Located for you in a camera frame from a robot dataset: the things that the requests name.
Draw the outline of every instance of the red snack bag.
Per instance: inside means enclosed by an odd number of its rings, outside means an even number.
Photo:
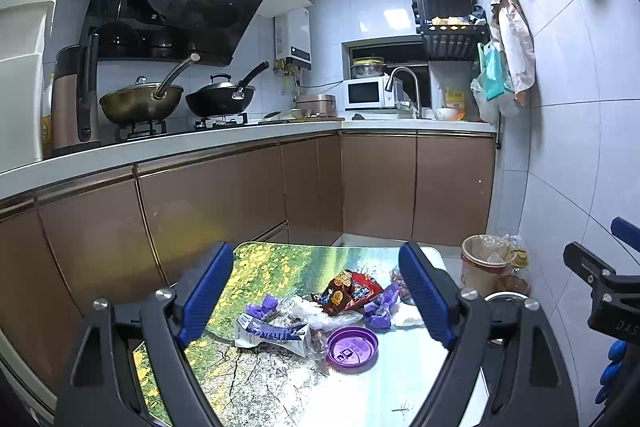
[[[382,286],[373,277],[342,270],[322,294],[312,297],[328,315],[334,317],[341,311],[361,308],[379,293],[382,293]]]

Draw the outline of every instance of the black wok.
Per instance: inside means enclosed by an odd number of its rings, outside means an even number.
[[[200,118],[232,116],[244,112],[254,99],[255,89],[249,86],[249,82],[268,68],[267,61],[261,63],[237,86],[231,83],[230,74],[212,74],[211,84],[185,97],[187,105]],[[226,81],[215,83],[216,78],[226,78]]]

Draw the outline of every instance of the wok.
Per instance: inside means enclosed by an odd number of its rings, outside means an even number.
[[[231,116],[244,112],[254,99],[255,89],[249,83],[268,68],[267,61],[261,63],[238,85],[231,83],[230,74],[212,74],[211,84],[187,95],[187,105],[200,118]],[[226,78],[226,81],[214,82],[216,78]]]
[[[200,55],[192,53],[178,64],[162,82],[146,83],[144,76],[139,76],[133,86],[123,87],[105,94],[100,99],[100,106],[105,116],[114,124],[123,127],[138,122],[162,121],[178,107],[182,86],[172,86],[172,82],[194,62]]]

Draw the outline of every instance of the white bowl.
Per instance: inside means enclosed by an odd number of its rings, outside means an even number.
[[[436,120],[456,121],[458,119],[458,110],[450,107],[443,107],[441,109],[435,109],[433,116]]]

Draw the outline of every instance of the crumpled purple paper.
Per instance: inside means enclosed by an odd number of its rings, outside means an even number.
[[[249,304],[246,307],[246,314],[251,315],[253,318],[263,321],[275,313],[278,307],[278,300],[273,296],[267,294],[260,304]]]
[[[391,311],[389,308],[398,302],[400,285],[390,284],[385,290],[364,305],[364,320],[372,328],[388,330],[391,327]]]

